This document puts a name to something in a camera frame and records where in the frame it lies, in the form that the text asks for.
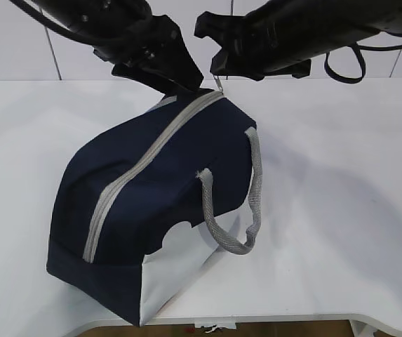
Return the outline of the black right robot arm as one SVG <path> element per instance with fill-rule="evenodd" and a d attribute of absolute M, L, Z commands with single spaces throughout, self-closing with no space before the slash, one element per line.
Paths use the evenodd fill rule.
<path fill-rule="evenodd" d="M 307 77 L 318 55 L 349 47 L 363 74 L 359 41 L 385 32 L 402 37 L 402 1 L 268 1 L 244 16 L 201 14 L 194 35 L 220 46 L 215 76 Z"/>

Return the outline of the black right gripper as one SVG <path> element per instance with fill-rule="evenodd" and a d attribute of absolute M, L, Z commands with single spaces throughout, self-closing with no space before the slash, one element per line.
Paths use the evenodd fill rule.
<path fill-rule="evenodd" d="M 194 36 L 209 37 L 220 46 L 210 65 L 210 73 L 215 76 L 261 81 L 265 77 L 281 75 L 300 79 L 311 72 L 310 59 L 292 65 L 275 64 L 278 41 L 272 23 L 252 28 L 243 16 L 206 11 L 196 19 Z"/>

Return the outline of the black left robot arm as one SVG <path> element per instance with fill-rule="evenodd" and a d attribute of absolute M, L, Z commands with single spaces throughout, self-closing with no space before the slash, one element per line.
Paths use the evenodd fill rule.
<path fill-rule="evenodd" d="M 161 93 L 194 93 L 203 75 L 184 43 L 179 26 L 154 15 L 146 1 L 14 1 L 49 30 L 93 47 L 113 64 L 112 75 Z"/>

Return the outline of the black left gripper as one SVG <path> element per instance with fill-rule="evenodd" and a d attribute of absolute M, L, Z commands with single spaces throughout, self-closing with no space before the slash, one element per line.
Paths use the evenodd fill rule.
<path fill-rule="evenodd" d="M 113 65 L 112 75 L 169 95 L 195 93 L 203 75 L 191 59 L 179 26 L 167 15 L 134 20 L 106 15 L 93 23 L 97 57 Z"/>

